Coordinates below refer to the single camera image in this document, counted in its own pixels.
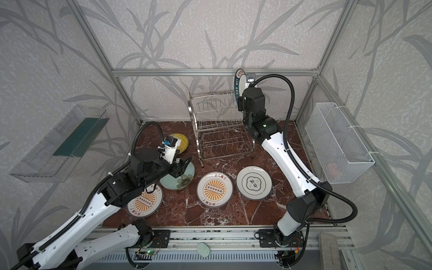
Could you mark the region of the white plate green text rim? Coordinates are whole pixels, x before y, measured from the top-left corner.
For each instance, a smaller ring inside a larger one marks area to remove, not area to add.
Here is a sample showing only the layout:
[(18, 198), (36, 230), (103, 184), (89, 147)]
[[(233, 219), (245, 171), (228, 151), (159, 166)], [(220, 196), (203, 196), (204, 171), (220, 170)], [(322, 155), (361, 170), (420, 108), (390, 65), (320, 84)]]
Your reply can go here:
[(235, 99), (243, 95), (244, 90), (247, 88), (247, 73), (243, 69), (237, 69), (234, 78), (234, 91)]

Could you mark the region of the white plate black quatrefoil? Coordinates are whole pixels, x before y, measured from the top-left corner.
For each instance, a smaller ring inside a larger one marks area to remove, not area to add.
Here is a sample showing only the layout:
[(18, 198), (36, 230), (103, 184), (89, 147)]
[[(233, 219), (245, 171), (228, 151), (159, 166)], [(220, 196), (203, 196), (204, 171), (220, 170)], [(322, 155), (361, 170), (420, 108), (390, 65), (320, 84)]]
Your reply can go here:
[(239, 171), (236, 185), (243, 197), (254, 201), (268, 197), (273, 188), (270, 175), (257, 166), (248, 166)]

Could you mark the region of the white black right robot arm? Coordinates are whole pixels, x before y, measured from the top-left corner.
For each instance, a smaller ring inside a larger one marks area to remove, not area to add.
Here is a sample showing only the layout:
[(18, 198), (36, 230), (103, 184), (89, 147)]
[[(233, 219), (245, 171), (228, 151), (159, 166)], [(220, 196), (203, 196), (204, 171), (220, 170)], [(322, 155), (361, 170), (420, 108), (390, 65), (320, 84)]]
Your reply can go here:
[[(287, 83), (290, 90), (290, 104), (285, 124), (280, 127), (277, 121), (266, 113), (266, 98), (257, 85), (266, 79), (276, 78)], [(238, 69), (234, 79), (235, 97), (239, 112), (243, 114), (245, 130), (270, 154), (289, 181), (295, 199), (286, 205), (286, 213), (274, 226), (274, 238), (279, 245), (294, 237), (295, 232), (312, 222), (346, 223), (355, 219), (358, 208), (351, 200), (333, 191), (331, 184), (321, 182), (301, 161), (286, 138), (289, 120), (294, 108), (295, 89), (287, 77), (270, 74), (258, 79), (249, 77)], [(313, 215), (334, 197), (352, 209), (349, 216), (339, 219), (315, 218)]]

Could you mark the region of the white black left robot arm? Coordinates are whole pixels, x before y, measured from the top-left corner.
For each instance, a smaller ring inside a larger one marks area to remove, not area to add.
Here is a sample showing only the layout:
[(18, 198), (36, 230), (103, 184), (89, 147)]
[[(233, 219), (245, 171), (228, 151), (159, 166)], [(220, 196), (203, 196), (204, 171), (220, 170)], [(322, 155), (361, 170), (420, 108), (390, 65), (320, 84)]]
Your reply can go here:
[(125, 164), (110, 172), (90, 192), (84, 205), (56, 231), (37, 243), (24, 244), (17, 250), (19, 262), (30, 270), (80, 270), (109, 253), (135, 245), (147, 245), (155, 236), (143, 219), (135, 220), (120, 230), (89, 244), (83, 243), (100, 223), (142, 195), (156, 191), (165, 176), (180, 177), (192, 159), (179, 158), (181, 140), (160, 132), (157, 148), (137, 153), (141, 133), (149, 126), (161, 130), (157, 122), (149, 121), (137, 131)]

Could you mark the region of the stainless steel dish rack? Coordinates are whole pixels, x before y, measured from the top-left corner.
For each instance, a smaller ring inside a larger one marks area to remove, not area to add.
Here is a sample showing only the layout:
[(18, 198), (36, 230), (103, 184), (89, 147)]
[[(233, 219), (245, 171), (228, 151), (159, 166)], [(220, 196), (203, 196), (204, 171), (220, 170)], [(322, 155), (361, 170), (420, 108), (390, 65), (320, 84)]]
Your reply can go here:
[(252, 154), (255, 140), (246, 132), (233, 91), (189, 95), (188, 109), (199, 162)]

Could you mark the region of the light green flower plate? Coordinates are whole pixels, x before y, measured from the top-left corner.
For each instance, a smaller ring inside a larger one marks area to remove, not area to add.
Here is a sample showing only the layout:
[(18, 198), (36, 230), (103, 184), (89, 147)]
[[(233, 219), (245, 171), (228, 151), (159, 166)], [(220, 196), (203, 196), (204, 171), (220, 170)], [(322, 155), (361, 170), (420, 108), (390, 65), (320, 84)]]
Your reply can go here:
[(159, 183), (166, 189), (169, 190), (181, 190), (188, 186), (195, 176), (195, 167), (190, 163), (185, 173), (177, 178), (172, 177), (170, 174), (163, 177)]

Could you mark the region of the yellow ribbed plate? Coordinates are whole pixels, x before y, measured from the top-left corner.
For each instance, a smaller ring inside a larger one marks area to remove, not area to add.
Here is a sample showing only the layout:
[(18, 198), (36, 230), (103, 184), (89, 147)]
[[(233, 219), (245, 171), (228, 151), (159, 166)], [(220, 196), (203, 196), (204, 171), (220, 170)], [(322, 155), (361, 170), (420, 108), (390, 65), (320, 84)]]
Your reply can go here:
[(186, 135), (181, 133), (172, 133), (170, 136), (177, 138), (181, 141), (180, 146), (178, 147), (180, 154), (184, 153), (189, 147), (189, 139)]

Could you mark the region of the orange sunburst plate centre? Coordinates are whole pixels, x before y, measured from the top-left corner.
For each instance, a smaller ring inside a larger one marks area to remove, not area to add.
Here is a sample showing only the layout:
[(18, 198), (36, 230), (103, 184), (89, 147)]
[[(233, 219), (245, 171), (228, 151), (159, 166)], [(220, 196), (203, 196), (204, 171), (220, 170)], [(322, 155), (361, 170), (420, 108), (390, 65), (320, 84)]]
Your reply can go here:
[(231, 179), (222, 172), (207, 173), (198, 182), (198, 200), (209, 208), (219, 208), (228, 204), (233, 193)]

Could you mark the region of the orange sunburst plate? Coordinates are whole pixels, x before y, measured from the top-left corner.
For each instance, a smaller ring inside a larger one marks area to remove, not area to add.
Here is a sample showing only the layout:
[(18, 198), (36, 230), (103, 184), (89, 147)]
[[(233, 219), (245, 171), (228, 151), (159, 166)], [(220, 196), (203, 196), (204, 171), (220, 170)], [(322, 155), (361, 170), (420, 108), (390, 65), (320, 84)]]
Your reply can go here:
[(198, 182), (198, 200), (209, 208), (219, 208), (228, 204), (233, 193), (231, 179), (222, 172), (207, 173)]
[(160, 185), (156, 185), (154, 190), (154, 184), (151, 185), (147, 190), (152, 193), (147, 193), (146, 190), (142, 194), (127, 205), (128, 213), (135, 218), (146, 218), (154, 214), (161, 206), (163, 202), (164, 193)]

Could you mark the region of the orange sunburst plate left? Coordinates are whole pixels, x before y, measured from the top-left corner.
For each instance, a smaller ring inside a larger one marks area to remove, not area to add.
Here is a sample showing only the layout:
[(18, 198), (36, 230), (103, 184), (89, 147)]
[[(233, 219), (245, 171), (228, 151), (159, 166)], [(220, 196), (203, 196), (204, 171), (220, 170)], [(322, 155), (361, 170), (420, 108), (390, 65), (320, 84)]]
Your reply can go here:
[(142, 194), (127, 205), (128, 213), (135, 218), (146, 218), (154, 214), (161, 206), (163, 202), (164, 193), (160, 185), (156, 185), (154, 190), (154, 184), (151, 185), (147, 190), (152, 193), (147, 193), (146, 190)]

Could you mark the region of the pale green oval puck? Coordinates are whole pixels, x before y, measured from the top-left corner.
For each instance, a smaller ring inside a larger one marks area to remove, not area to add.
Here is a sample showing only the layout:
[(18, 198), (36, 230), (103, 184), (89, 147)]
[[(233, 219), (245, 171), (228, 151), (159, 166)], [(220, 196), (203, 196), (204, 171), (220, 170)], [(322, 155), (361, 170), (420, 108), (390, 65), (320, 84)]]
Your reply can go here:
[(210, 248), (205, 243), (199, 243), (196, 250), (198, 254), (203, 258), (207, 258), (210, 255)]

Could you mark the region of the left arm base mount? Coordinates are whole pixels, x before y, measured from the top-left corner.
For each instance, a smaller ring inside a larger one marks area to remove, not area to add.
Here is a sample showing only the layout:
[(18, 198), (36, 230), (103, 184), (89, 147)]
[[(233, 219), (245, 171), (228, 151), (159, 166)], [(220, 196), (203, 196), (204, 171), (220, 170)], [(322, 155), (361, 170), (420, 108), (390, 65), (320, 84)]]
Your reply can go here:
[(171, 230), (168, 229), (157, 229), (151, 233), (146, 234), (144, 237), (140, 237), (135, 247), (138, 248), (156, 248), (165, 249), (168, 247), (171, 236)]

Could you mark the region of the clear plastic wall shelf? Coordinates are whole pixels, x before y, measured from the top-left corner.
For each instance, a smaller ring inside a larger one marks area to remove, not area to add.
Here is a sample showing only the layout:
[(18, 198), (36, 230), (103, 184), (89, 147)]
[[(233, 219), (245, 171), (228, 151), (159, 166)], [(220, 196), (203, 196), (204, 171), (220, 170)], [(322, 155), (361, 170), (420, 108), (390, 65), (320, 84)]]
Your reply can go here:
[(26, 183), (63, 183), (109, 118), (106, 109), (75, 106), (10, 172)]

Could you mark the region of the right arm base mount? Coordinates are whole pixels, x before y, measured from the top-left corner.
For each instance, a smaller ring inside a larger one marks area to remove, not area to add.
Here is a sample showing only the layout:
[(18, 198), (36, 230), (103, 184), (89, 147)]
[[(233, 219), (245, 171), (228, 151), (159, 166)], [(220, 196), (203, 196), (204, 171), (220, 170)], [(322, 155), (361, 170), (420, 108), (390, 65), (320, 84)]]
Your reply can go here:
[(254, 237), (259, 241), (260, 247), (264, 248), (294, 248), (300, 249), (304, 245), (304, 237), (302, 232), (294, 231), (289, 236), (285, 236), (282, 232), (275, 229), (259, 229), (254, 234)]

